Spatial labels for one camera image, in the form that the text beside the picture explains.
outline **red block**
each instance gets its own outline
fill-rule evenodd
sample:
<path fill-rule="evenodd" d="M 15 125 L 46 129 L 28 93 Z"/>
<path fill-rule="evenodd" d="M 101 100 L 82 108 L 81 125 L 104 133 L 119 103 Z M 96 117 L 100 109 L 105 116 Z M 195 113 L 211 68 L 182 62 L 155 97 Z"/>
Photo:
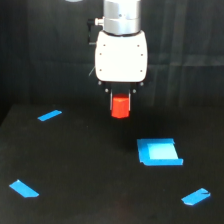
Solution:
<path fill-rule="evenodd" d="M 112 117 L 129 117 L 129 96 L 126 94 L 117 94 L 112 100 Z"/>

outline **blue tape strip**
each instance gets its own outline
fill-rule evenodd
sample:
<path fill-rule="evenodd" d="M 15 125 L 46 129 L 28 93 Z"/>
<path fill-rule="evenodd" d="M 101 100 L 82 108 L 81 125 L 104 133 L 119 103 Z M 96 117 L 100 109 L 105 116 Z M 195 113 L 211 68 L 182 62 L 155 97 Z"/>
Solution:
<path fill-rule="evenodd" d="M 182 198 L 181 200 L 184 202 L 186 205 L 195 205 L 198 202 L 210 197 L 210 193 L 205 190 L 204 188 L 201 188 L 194 193 Z"/>
<path fill-rule="evenodd" d="M 146 166 L 182 166 L 183 159 L 145 159 L 143 163 Z"/>
<path fill-rule="evenodd" d="M 18 192 L 24 198 L 37 197 L 39 195 L 37 192 L 26 186 L 20 180 L 17 180 L 13 184 L 9 185 L 9 187 L 11 187 L 14 191 Z"/>
<path fill-rule="evenodd" d="M 50 119 L 52 117 L 55 117 L 55 116 L 57 116 L 57 115 L 59 115 L 61 113 L 62 113 L 61 111 L 55 110 L 55 111 L 52 111 L 52 112 L 50 112 L 48 114 L 45 114 L 45 115 L 43 115 L 41 117 L 38 117 L 38 119 L 41 120 L 41 121 L 46 121 L 46 120 L 48 120 L 48 119 Z"/>

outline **blue paper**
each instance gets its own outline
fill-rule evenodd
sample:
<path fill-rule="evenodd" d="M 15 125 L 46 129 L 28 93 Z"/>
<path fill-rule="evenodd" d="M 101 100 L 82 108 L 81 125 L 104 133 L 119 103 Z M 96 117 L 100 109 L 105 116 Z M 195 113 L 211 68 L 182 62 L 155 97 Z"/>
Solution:
<path fill-rule="evenodd" d="M 39 195 L 37 192 L 26 186 L 20 180 L 17 180 L 13 184 L 9 185 L 9 187 L 22 195 L 24 198 L 37 197 Z"/>
<path fill-rule="evenodd" d="M 204 188 L 201 188 L 194 193 L 182 198 L 181 200 L 184 202 L 186 205 L 195 205 L 198 202 L 210 197 L 210 193 L 205 190 Z"/>
<path fill-rule="evenodd" d="M 48 120 L 48 119 L 50 119 L 52 117 L 55 117 L 55 116 L 57 116 L 57 115 L 59 115 L 61 113 L 62 113 L 61 111 L 55 110 L 55 111 L 52 111 L 52 112 L 50 112 L 48 114 L 45 114 L 45 115 L 43 115 L 41 117 L 38 117 L 38 119 L 41 120 L 41 121 L 46 121 L 46 120 Z"/>
<path fill-rule="evenodd" d="M 147 144 L 150 159 L 178 159 L 173 144 Z"/>
<path fill-rule="evenodd" d="M 173 139 L 137 140 L 139 160 L 146 166 L 181 166 L 183 159 L 178 159 Z"/>

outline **blue square piece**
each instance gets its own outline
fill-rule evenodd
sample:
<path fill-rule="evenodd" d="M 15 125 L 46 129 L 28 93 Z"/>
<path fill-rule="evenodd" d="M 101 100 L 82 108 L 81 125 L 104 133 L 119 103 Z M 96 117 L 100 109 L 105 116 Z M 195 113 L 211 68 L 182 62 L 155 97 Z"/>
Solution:
<path fill-rule="evenodd" d="M 195 205 L 198 202 L 210 197 L 210 193 L 205 190 L 204 188 L 201 188 L 194 193 L 182 198 L 181 200 L 184 202 L 186 205 Z"/>
<path fill-rule="evenodd" d="M 26 186 L 20 180 L 15 181 L 11 185 L 9 185 L 9 187 L 22 195 L 24 198 L 37 197 L 39 195 L 37 192 Z"/>
<path fill-rule="evenodd" d="M 147 166 L 181 166 L 183 159 L 178 159 L 173 139 L 137 140 L 139 160 Z"/>
<path fill-rule="evenodd" d="M 178 159 L 173 144 L 148 144 L 150 159 Z"/>

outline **metal cylinder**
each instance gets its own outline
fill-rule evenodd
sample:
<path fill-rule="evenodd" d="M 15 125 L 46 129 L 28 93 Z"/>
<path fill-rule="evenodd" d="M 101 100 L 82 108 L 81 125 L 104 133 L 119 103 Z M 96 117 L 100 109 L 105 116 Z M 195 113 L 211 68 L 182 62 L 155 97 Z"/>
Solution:
<path fill-rule="evenodd" d="M 114 35 L 141 30 L 141 0 L 104 0 L 104 31 Z"/>

